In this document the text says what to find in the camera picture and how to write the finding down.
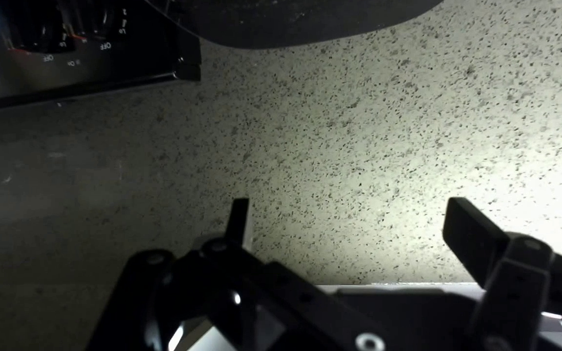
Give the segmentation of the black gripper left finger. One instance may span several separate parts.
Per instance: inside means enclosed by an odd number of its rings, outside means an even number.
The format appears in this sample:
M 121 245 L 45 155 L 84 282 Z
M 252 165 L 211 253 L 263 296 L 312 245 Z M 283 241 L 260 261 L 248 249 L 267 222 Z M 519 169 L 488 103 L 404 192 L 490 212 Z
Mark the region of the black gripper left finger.
M 232 200 L 224 239 L 230 247 L 240 247 L 244 243 L 244 237 L 248 233 L 248 222 L 250 222 L 250 198 L 240 196 Z

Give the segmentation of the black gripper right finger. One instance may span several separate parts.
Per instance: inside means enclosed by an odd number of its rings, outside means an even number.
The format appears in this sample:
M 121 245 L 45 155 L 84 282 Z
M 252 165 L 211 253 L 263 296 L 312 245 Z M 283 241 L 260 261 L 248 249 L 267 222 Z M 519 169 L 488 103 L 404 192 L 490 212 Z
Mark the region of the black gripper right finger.
M 486 286 L 515 233 L 502 229 L 466 196 L 451 196 L 445 208 L 443 241 L 464 270 Z

